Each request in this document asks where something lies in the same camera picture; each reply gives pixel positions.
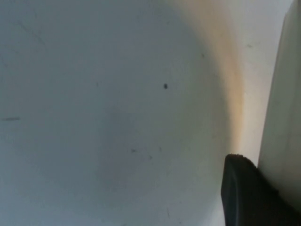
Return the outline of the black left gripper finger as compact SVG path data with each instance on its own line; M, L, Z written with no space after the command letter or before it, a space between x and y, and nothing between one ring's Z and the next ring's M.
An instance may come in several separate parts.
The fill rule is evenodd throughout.
M221 198L227 226L301 224L301 214L279 196L251 160L240 154L225 157Z

